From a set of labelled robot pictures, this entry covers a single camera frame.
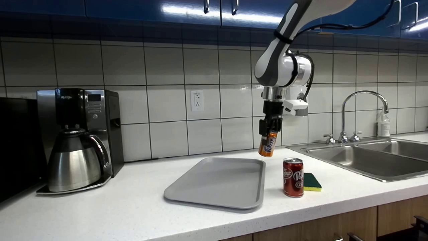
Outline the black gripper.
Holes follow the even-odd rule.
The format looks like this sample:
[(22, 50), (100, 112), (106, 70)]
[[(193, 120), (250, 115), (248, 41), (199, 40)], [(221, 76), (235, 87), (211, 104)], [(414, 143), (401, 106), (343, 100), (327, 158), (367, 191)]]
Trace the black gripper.
[(263, 102), (264, 118), (259, 120), (259, 134), (266, 137), (270, 131), (279, 133), (282, 129), (282, 103)]

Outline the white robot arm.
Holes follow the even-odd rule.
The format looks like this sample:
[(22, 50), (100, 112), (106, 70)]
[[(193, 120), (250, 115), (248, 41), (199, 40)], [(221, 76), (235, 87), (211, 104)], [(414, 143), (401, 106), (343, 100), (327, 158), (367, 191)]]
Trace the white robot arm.
[(291, 52), (294, 40), (311, 29), (312, 21), (339, 13), (354, 1), (291, 0), (274, 37), (255, 63), (254, 76), (263, 87), (263, 118), (259, 120), (262, 137), (280, 131), (284, 111), (307, 111), (306, 96), (312, 82), (314, 63), (307, 55)]

